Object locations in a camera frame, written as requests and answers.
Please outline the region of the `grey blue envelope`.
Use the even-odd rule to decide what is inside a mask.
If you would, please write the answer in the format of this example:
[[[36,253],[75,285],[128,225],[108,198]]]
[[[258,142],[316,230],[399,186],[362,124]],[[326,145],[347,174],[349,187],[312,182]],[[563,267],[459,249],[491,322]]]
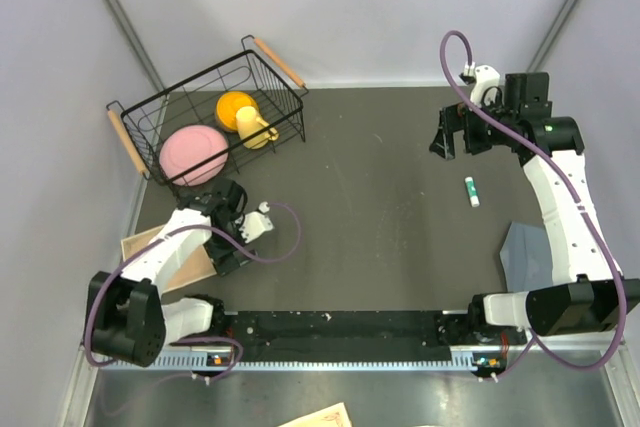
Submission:
[[[546,230],[512,222],[499,252],[508,292],[552,285],[552,255]]]

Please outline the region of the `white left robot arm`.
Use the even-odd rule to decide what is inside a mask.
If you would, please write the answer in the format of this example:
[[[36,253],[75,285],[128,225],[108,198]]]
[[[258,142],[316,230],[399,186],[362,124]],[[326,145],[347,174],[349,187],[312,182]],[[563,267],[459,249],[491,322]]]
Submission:
[[[224,337],[227,321],[219,301],[200,295],[163,304],[161,297],[198,251],[219,274],[256,259],[250,244],[274,225],[268,203],[251,212],[245,206],[246,192],[234,181],[185,198],[144,247],[114,271],[91,278],[83,345],[92,365],[148,367],[170,344],[192,336],[212,344]]]

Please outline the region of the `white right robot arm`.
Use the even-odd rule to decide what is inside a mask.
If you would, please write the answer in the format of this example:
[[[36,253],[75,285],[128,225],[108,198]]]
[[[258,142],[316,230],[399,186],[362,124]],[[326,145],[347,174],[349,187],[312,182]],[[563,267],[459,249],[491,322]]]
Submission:
[[[464,103],[441,109],[431,152],[455,157],[454,135],[462,132],[467,153],[507,146],[517,155],[534,189],[551,251],[550,286],[517,293],[473,297],[466,327],[487,343],[503,327],[532,330],[540,337],[606,332],[617,328],[619,300],[632,310],[639,281],[615,285],[616,263],[606,260],[594,236],[600,227],[585,173],[585,146],[576,121],[555,117],[545,72],[501,76],[488,65],[468,66],[473,112]]]

